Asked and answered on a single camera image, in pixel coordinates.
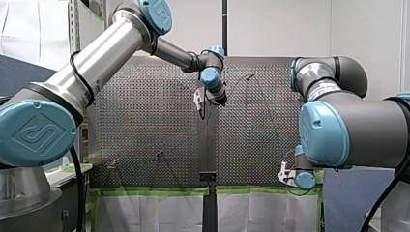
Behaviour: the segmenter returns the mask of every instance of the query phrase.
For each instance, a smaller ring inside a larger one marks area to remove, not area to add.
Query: black cable
[[[81,80],[81,82],[85,85],[85,87],[87,88],[87,91],[89,93],[90,96],[89,97],[89,101],[86,107],[90,106],[93,102],[94,102],[94,92],[93,89],[91,88],[91,86],[88,84],[87,80],[85,80],[85,78],[78,72],[77,67],[75,66],[74,63],[74,58],[75,56],[80,52],[80,50],[73,52],[73,54],[70,56],[70,65],[72,66],[73,69],[73,73],[75,75],[75,77],[77,77],[78,79]]]
[[[362,229],[360,230],[360,232],[367,231],[367,228],[370,225],[370,221],[373,219],[373,216],[376,213],[377,209],[380,207],[380,205],[383,203],[386,197],[390,194],[390,192],[395,188],[397,183],[400,181],[401,176],[406,173],[409,167],[410,167],[410,158],[407,158],[407,161],[401,166],[401,168],[397,172],[397,175],[395,175],[395,178],[389,183],[389,185],[386,187],[383,193],[379,196],[376,202],[374,202],[374,205],[371,207],[371,210],[368,213],[368,216],[366,217],[365,222],[363,222]]]
[[[11,96],[0,97],[0,105],[6,103],[11,98],[12,98]]]
[[[84,177],[82,176],[81,172],[81,164],[79,163],[79,158],[77,156],[77,152],[75,151],[74,145],[70,148],[70,153],[72,154],[74,169],[75,169],[75,176],[77,179],[77,189],[78,189],[78,218],[77,218],[77,225],[76,231],[82,231],[82,223],[84,220],[85,214],[85,197],[84,197]]]

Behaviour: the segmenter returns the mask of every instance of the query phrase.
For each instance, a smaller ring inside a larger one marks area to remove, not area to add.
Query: robotic arm
[[[382,231],[409,231],[410,94],[364,101],[366,73],[347,57],[294,60],[291,88],[305,99],[294,184],[313,189],[313,167],[395,168],[394,180],[374,204],[361,231],[383,201]]]
[[[172,27],[171,11],[164,0],[122,4],[110,21],[106,31],[48,81],[31,83],[0,106],[0,163],[33,167],[64,156],[73,145],[83,109],[140,49],[184,72],[201,72],[201,89],[208,99],[226,103],[220,80],[223,49],[213,46],[196,55],[161,39]],[[198,110],[205,101],[202,96],[195,93]]]

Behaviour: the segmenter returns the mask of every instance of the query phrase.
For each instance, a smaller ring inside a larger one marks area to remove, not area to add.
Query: green tape
[[[119,187],[92,189],[94,198],[105,196],[200,196],[207,195],[208,188],[146,188]]]
[[[290,188],[294,194],[304,194],[305,190]],[[305,195],[318,195],[322,191],[321,188],[312,189]],[[291,194],[286,187],[255,187],[255,186],[242,186],[242,187],[217,187],[217,194],[249,194],[249,193],[274,193],[274,194]]]
[[[316,178],[316,184],[323,184],[323,181],[325,180],[325,171],[323,169],[314,171],[314,177]]]

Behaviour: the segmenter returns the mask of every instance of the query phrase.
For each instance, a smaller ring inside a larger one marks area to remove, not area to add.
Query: perforated metal board
[[[148,57],[117,72],[90,115],[102,160],[93,187],[198,186],[196,79]]]
[[[220,108],[217,129],[218,185],[280,185],[281,162],[293,165],[302,105],[290,91],[292,60],[227,60],[228,104]]]
[[[219,185],[277,185],[280,162],[298,142],[301,105],[290,92],[291,60],[226,58],[228,104],[202,131],[192,99],[197,74],[158,59],[131,58],[90,113],[90,153],[101,157],[93,188],[197,187],[204,155],[217,164]],[[214,129],[217,149],[204,152],[210,143],[197,134]]]

